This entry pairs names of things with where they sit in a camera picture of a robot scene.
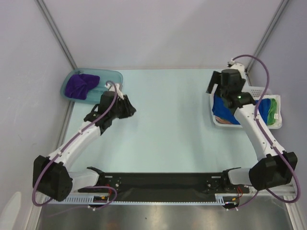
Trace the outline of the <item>blue towel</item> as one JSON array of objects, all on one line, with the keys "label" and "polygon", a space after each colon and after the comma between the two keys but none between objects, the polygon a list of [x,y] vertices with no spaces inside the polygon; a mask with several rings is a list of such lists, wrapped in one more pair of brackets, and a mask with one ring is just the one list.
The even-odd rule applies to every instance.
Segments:
[{"label": "blue towel", "polygon": [[231,111],[224,106],[223,100],[214,95],[212,112],[215,116],[230,121],[233,125],[240,125],[240,123],[232,115]]}]

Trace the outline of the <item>purple towel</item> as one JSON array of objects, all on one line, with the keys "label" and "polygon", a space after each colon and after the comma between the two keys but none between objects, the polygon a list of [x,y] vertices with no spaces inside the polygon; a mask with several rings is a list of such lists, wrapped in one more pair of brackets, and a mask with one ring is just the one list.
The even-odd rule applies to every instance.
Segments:
[{"label": "purple towel", "polygon": [[74,74],[67,81],[64,95],[72,98],[85,100],[90,90],[98,86],[100,77],[91,74]]}]

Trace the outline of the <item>green microfibre towel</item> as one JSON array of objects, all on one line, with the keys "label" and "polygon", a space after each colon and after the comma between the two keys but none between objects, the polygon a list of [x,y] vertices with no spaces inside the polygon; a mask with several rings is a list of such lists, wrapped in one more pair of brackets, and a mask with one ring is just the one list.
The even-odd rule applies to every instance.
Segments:
[{"label": "green microfibre towel", "polygon": [[268,126],[274,125],[278,118],[277,106],[278,106],[277,101],[273,98],[270,99],[270,107],[268,110],[268,116],[267,116],[267,122],[266,122]]}]

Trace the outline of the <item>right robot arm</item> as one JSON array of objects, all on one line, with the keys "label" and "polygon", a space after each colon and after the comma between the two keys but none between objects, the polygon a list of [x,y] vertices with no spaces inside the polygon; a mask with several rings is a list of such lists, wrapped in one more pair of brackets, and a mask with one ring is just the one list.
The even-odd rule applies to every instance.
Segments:
[{"label": "right robot arm", "polygon": [[251,168],[225,170],[227,177],[221,180],[225,192],[233,192],[239,184],[266,190],[291,182],[297,165],[294,152],[287,152],[272,135],[263,121],[256,101],[243,91],[245,79],[237,69],[214,71],[207,93],[222,99],[224,106],[240,123],[247,134],[258,162]]}]

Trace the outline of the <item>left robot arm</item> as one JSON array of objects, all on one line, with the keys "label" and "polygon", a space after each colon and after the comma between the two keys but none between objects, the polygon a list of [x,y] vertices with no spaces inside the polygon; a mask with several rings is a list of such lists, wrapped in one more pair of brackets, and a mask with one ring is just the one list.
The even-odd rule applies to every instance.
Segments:
[{"label": "left robot arm", "polygon": [[106,181],[102,171],[88,167],[83,171],[71,172],[70,169],[82,152],[98,139],[115,119],[128,118],[136,109],[127,95],[105,91],[73,137],[47,157],[39,155],[34,160],[33,190],[56,200],[63,201],[72,191],[92,188],[100,192]]}]

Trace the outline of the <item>white plastic basket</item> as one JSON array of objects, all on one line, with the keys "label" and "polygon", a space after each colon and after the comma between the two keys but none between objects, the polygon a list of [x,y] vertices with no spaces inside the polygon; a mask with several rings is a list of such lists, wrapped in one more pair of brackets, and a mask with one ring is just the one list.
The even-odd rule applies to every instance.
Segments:
[{"label": "white plastic basket", "polygon": [[[257,101],[264,89],[264,87],[244,86],[242,91],[249,92],[253,99]],[[215,95],[216,91],[217,86],[215,85],[210,93],[210,106],[214,124],[220,128],[241,128],[242,126],[231,112],[225,108],[222,99]],[[282,127],[280,95],[272,94],[271,90],[268,89],[261,100],[259,112],[269,129]]]}]

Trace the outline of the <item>teal plastic bin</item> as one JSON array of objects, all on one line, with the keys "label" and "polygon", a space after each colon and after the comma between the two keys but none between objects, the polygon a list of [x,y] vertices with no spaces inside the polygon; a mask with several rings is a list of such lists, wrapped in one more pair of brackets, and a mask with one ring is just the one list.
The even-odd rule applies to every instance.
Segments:
[{"label": "teal plastic bin", "polygon": [[[79,99],[72,99],[64,95],[64,90],[67,84],[67,81],[69,78],[74,74],[91,74],[96,75],[100,77],[100,82],[98,86],[96,86],[94,89],[90,90],[87,94],[87,98],[85,100],[79,100]],[[66,79],[64,80],[60,94],[64,98],[78,102],[78,103],[85,103],[85,104],[97,104],[100,101],[100,97],[103,94],[103,92],[107,91],[107,88],[105,87],[107,81],[112,81],[114,83],[123,84],[123,76],[120,72],[114,71],[114,70],[106,70],[106,69],[87,69],[87,68],[79,68],[75,69],[72,72],[68,74]]]}]

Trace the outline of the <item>pink towel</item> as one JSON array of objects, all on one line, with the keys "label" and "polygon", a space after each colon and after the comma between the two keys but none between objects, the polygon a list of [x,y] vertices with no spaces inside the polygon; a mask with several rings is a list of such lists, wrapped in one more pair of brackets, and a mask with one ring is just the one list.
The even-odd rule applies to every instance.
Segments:
[{"label": "pink towel", "polygon": [[233,125],[230,121],[222,119],[218,116],[215,116],[215,123],[219,126],[231,126],[231,125]]}]

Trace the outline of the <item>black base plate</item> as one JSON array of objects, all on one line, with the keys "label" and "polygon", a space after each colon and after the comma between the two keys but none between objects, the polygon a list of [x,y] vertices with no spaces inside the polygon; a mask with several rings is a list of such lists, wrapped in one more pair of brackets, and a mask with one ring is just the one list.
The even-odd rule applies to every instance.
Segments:
[{"label": "black base plate", "polygon": [[231,185],[221,172],[215,173],[101,173],[94,189],[79,192],[102,193],[111,186],[122,202],[213,202],[215,195],[249,193],[244,185]]}]

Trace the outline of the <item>aluminium frame rail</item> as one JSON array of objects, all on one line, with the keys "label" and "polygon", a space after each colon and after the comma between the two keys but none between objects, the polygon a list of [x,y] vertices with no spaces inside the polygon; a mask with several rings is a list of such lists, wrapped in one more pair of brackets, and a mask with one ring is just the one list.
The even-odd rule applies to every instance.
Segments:
[{"label": "aluminium frame rail", "polygon": [[[254,193],[256,192],[256,189],[252,186],[247,185],[249,188],[250,193]],[[278,186],[278,187],[273,187],[269,189],[271,192],[273,192],[274,194],[278,195],[278,196],[293,196],[296,195],[296,188],[294,188],[291,184],[288,185],[282,185],[282,186]],[[259,191],[260,195],[263,194],[270,194],[267,190],[261,190]]]}]

